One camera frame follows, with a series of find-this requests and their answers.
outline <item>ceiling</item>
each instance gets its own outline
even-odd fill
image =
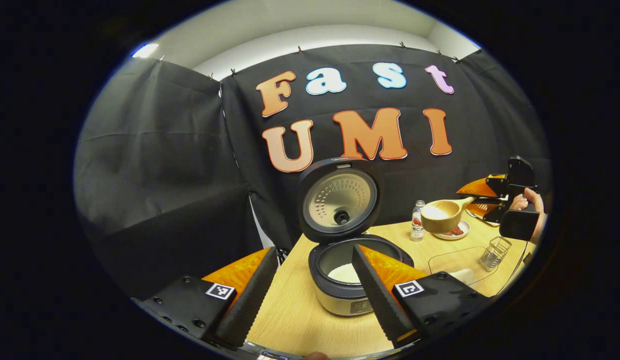
[[[436,20],[395,0],[230,0],[164,32],[152,57],[186,68],[253,39],[317,25],[368,25],[427,38]]]

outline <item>rice cooker lid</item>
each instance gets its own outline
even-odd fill
[[[299,182],[297,215],[310,241],[330,244],[351,239],[379,216],[383,180],[372,161],[321,160],[306,168]]]

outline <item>wooden ladle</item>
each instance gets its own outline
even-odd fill
[[[452,231],[461,221],[461,212],[475,200],[476,197],[470,196],[460,200],[437,200],[426,203],[421,209],[421,223],[424,230],[433,234]]]

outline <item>red food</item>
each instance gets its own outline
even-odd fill
[[[456,228],[453,228],[451,231],[445,232],[443,235],[446,235],[447,237],[458,237],[459,235],[462,235],[463,233],[464,233],[463,230],[461,230],[459,226],[457,226]]]

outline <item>wooden table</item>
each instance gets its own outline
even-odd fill
[[[499,228],[465,212],[461,219],[470,224],[470,231],[465,237],[452,241],[426,232],[421,241],[414,242],[410,239],[410,221],[375,226],[369,232],[397,244],[412,257],[414,267],[427,274],[472,268],[477,279],[481,280],[470,287],[484,296],[493,296],[502,289],[518,265],[526,241],[508,239],[512,246],[502,263],[491,272],[485,271],[477,260],[489,241],[499,235]],[[321,351],[332,358],[392,349],[392,343],[386,339],[374,312],[341,317],[321,306],[308,269],[308,254],[315,246],[316,243],[302,235],[290,251],[272,280],[247,341],[298,355]],[[526,253],[534,248],[534,244],[528,243]]]

